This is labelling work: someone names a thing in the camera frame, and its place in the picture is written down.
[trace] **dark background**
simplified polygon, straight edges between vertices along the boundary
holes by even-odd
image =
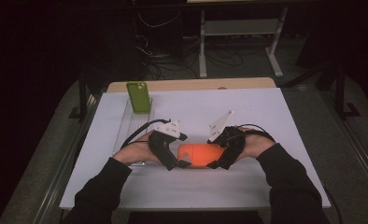
[[[183,14],[180,35],[196,30],[191,18]],[[141,79],[132,19],[133,14],[68,12],[54,0],[0,1],[0,216],[56,106],[82,71],[89,85],[96,83],[95,93],[114,80]],[[307,35],[312,24],[298,65],[312,68],[334,55],[368,97],[368,2],[292,7],[284,33]],[[131,60],[122,59],[121,48]],[[120,74],[114,77],[114,71]]]

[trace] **black cable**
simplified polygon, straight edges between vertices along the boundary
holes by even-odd
[[[234,63],[234,66],[236,67],[236,66],[239,66],[239,65],[242,65],[243,64],[243,58],[242,58],[242,56],[240,56],[240,55],[229,55],[229,56],[225,56],[224,54],[223,54],[223,52],[224,51],[222,51],[222,52],[217,52],[217,51],[214,51],[221,59],[224,59],[224,60],[231,60],[233,63]],[[239,63],[237,63],[236,62],[236,60],[234,59],[234,57],[238,57],[239,58]]]
[[[221,52],[219,52],[219,50],[215,50],[215,49],[213,49],[212,50],[220,59],[222,59],[222,60],[229,60],[231,63],[227,63],[227,64],[232,64],[233,65],[233,67],[236,67],[237,66],[237,64],[236,64],[236,61],[234,60],[234,57],[233,56],[225,56],[225,55],[223,55]]]
[[[251,52],[249,52],[249,53],[241,53],[240,51],[238,52],[238,54],[240,55],[240,56],[248,56],[248,55],[254,55],[254,54],[256,54],[256,53],[258,53],[258,52],[260,52],[260,51],[265,51],[265,46],[262,46],[261,48],[259,48],[259,49],[255,49],[255,50],[253,50],[253,51],[251,51]]]
[[[226,63],[226,62],[224,62],[224,61],[221,61],[221,60],[215,59],[213,56],[211,56],[210,54],[208,54],[208,53],[206,53],[206,52],[205,52],[205,56],[206,56],[206,58],[207,58],[211,63],[213,63],[213,64],[214,64],[214,65],[216,65],[217,67],[220,67],[220,68],[235,68],[235,64],[230,64],[230,63]],[[226,64],[227,66],[221,66],[221,65],[216,64],[215,62],[223,63],[223,64]]]
[[[131,145],[131,144],[133,144],[133,143],[148,143],[149,141],[134,141],[134,142],[130,142],[130,143],[128,143],[126,146],[129,146],[129,145]]]
[[[227,142],[229,142],[229,141],[234,140],[234,139],[235,139],[235,138],[237,138],[237,137],[241,137],[241,136],[244,136],[244,135],[245,135],[245,133],[239,133],[239,134],[236,134],[236,135],[234,135],[234,136],[232,136],[232,137],[227,138],[227,139],[224,141],[224,143],[227,143]]]
[[[186,57],[189,57],[190,55],[194,54],[194,53],[198,53],[199,50],[198,49],[192,49],[192,50],[185,50],[183,55],[182,55],[182,58],[186,58]],[[182,62],[182,59],[179,59],[177,56],[174,56],[174,55],[169,55],[169,54],[166,54],[165,56],[154,56],[154,57],[151,57],[151,60],[155,63],[181,63]]]
[[[260,127],[260,126],[258,126],[258,125],[255,125],[255,124],[242,124],[242,125],[239,125],[239,126],[237,126],[237,127],[239,128],[239,127],[243,127],[243,126],[253,126],[253,127],[256,127],[256,128],[261,129],[263,132],[265,132],[265,133],[266,133],[266,130],[265,130],[264,128],[262,128],[262,127]]]
[[[186,55],[185,57],[189,57],[192,54],[196,54],[196,53],[195,52],[191,52],[188,55]],[[197,57],[194,57],[194,59],[191,61],[190,65],[186,65],[186,66],[189,66],[189,67],[193,66],[195,64],[195,62],[196,62],[196,59],[197,59]],[[185,65],[185,64],[183,64],[183,61],[182,60],[179,60],[179,59],[176,59],[174,61],[169,61],[169,62],[155,62],[155,63],[157,63],[157,64],[176,64],[176,63],[179,63],[181,65]]]
[[[176,66],[182,66],[184,68],[178,68],[178,69],[172,69],[172,68],[167,68],[167,67],[163,67],[163,66],[159,66],[157,65],[159,68],[168,70],[168,71],[183,71],[183,70],[187,70],[189,69],[190,71],[192,71],[192,73],[195,75],[195,78],[198,78],[197,73],[195,72],[195,70],[192,69],[192,66],[195,64],[195,62],[197,61],[197,56],[194,57],[194,59],[191,61],[190,65],[186,65],[183,63],[163,63],[163,64],[172,64],[172,65],[176,65]]]
[[[232,48],[234,48],[234,45],[231,45],[230,43],[228,43],[228,41],[224,41],[224,51],[230,54],[230,56],[228,57],[233,57],[235,55],[238,55],[238,52],[240,51],[240,49],[237,49],[237,50],[234,50],[234,53],[231,53],[230,51],[227,50],[227,49],[232,49]]]
[[[129,143],[132,141],[132,139],[134,139],[136,136],[138,136],[140,133],[142,133],[144,130],[147,129],[147,127],[153,123],[156,122],[162,122],[162,123],[168,123],[170,122],[170,120],[165,120],[165,119],[155,119],[153,121],[147,122],[145,124],[143,124],[143,126],[141,126],[139,129],[137,129],[134,133],[132,133],[126,140],[125,142],[123,142],[122,147],[126,147],[129,145]]]
[[[195,51],[199,51],[199,37],[188,46],[183,47],[183,57],[187,57],[189,54],[193,54]],[[157,53],[152,56],[152,59],[162,60],[162,59],[175,59],[175,62],[179,62],[177,56],[171,54],[158,55]]]
[[[221,57],[221,59],[229,59],[229,58],[232,58],[233,56],[235,56],[237,54],[237,51],[234,52],[234,53],[231,53],[230,51],[227,50],[227,48],[229,48],[228,44],[226,44],[226,47],[223,48],[223,49],[212,49],[216,54],[219,55],[219,57]],[[221,53],[219,53],[219,51],[226,51],[229,55],[228,56],[225,56]]]
[[[149,69],[150,66],[153,66],[156,70],[156,72],[153,72]],[[161,77],[163,79],[166,79],[162,74],[161,74],[161,69],[159,68],[158,65],[156,65],[155,63],[149,63],[147,66],[147,70],[149,71],[149,74],[151,75],[153,80],[160,80]]]
[[[327,190],[326,187],[324,187],[324,191],[326,191],[327,195],[329,196],[329,198],[332,200],[333,202],[333,206],[335,207],[335,211],[336,211],[336,214],[338,215],[338,220],[339,220],[339,223],[340,224],[343,224],[343,220],[342,220],[342,214],[341,214],[341,210],[339,209],[338,207],[338,204],[336,203],[335,199],[333,198],[333,196],[331,195],[331,193]]]

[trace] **orange object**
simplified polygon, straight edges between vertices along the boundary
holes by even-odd
[[[225,150],[217,144],[183,144],[178,147],[177,158],[191,163],[191,168],[207,168],[206,166],[217,161]]]

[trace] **person's left hand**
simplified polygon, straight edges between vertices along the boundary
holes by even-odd
[[[141,161],[154,161],[162,164],[149,149],[150,134],[152,134],[152,132],[144,134],[135,140],[134,143],[120,149],[113,155],[113,158],[125,165],[132,165],[133,163]]]
[[[240,131],[251,131],[253,129],[250,128],[239,128]],[[270,148],[275,144],[274,141],[257,134],[249,134],[246,136],[246,144],[245,148],[243,148],[242,153],[239,155],[239,157],[236,159],[235,162],[240,161],[241,159],[245,157],[251,157],[256,159],[259,157],[266,149]]]

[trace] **cord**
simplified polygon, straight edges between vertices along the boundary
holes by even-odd
[[[134,141],[134,142],[130,142],[130,143],[128,143],[128,145],[126,145],[126,146],[129,146],[129,145],[131,145],[131,144],[133,144],[133,143],[148,143],[149,141]]]
[[[200,39],[198,36],[192,36],[191,39],[195,39],[195,41],[193,41],[192,43],[190,43],[187,47],[183,47],[183,57],[186,57],[192,53],[194,53],[195,51],[199,51],[198,47],[199,47],[199,42]],[[155,54],[154,56],[152,56],[152,59],[154,60],[160,60],[160,59],[177,59],[177,57],[172,56],[170,54]]]
[[[238,50],[234,50],[234,51],[229,51],[227,49],[223,50],[224,53],[218,52],[215,49],[211,49],[212,52],[214,52],[218,58],[212,56],[210,53],[205,53],[206,58],[213,63],[214,65],[216,65],[217,67],[220,68],[235,68],[236,66],[239,66],[241,64],[243,64],[243,56],[247,56],[247,55],[253,55],[256,54],[262,50],[264,50],[264,47],[266,45],[262,44],[262,48],[257,49],[255,51],[252,51],[250,53],[243,53],[241,52],[243,50],[243,48],[249,46],[249,43],[246,43],[244,45],[241,45]],[[218,48],[219,46],[215,45],[215,44],[207,44],[207,46],[210,47],[214,47],[214,48]],[[229,43],[226,43],[224,45],[224,48],[234,48],[237,47],[237,45],[231,45]]]
[[[263,132],[265,132],[266,133],[266,130],[264,129],[264,128],[262,128],[262,127],[260,127],[260,126],[258,126],[258,125],[255,125],[255,124],[242,124],[242,125],[239,125],[239,126],[237,126],[238,128],[240,128],[240,127],[243,127],[243,126],[252,126],[252,127],[256,127],[256,128],[258,128],[258,129],[261,129]]]
[[[156,28],[156,27],[160,27],[160,26],[164,26],[166,24],[169,24],[170,22],[172,21],[175,21],[179,16],[181,15],[181,11],[179,11],[175,17],[173,17],[171,20],[169,21],[166,21],[166,22],[163,22],[163,23],[160,23],[160,24],[157,24],[157,25],[150,25],[148,24],[146,21],[144,21],[144,19],[141,17],[140,13],[137,12],[137,17],[138,19],[140,19],[145,25],[147,25],[147,27],[150,27],[150,28]]]
[[[141,132],[143,132],[144,130],[147,129],[147,127],[153,123],[156,122],[162,122],[162,123],[168,123],[170,122],[170,120],[165,120],[165,119],[155,119],[153,121],[147,122],[145,124],[143,124],[143,126],[141,126],[140,128],[138,128],[134,133],[132,133],[126,140],[125,142],[123,142],[122,146],[120,148],[126,147],[130,144],[130,142],[132,141],[132,139],[134,139],[136,136],[138,136]]]
[[[152,52],[146,49],[142,49],[140,47],[135,47],[136,49],[141,50],[143,53],[147,54],[148,56],[152,56]]]
[[[148,47],[148,46],[149,46],[149,41],[147,40],[147,38],[146,38],[145,36],[143,36],[143,35],[136,35],[136,37],[141,37],[141,38],[143,38],[143,39],[146,41],[146,47]]]
[[[181,66],[182,68],[178,68],[178,69],[172,69],[172,68],[168,68],[168,67],[164,67],[164,66],[160,66],[160,65],[156,65],[158,66],[159,68],[161,69],[164,69],[164,70],[168,70],[168,71],[183,71],[183,70],[187,70],[189,69],[195,76],[195,78],[198,78],[198,75],[197,73],[195,72],[195,70],[192,69],[193,65],[195,64],[195,62],[197,61],[198,59],[198,54],[195,54],[196,56],[193,57],[190,65],[186,65],[186,64],[183,64],[183,63],[177,63],[177,62],[171,62],[171,63],[160,63],[160,64],[172,64],[172,65],[175,65],[175,66]]]
[[[148,65],[154,67],[155,70],[156,70],[156,72],[153,72],[153,71],[150,70],[149,66],[147,66],[147,70],[149,71],[149,74],[151,75],[153,80],[160,80],[161,78],[166,79],[162,75],[161,69],[158,65],[156,65],[155,63],[149,63]]]

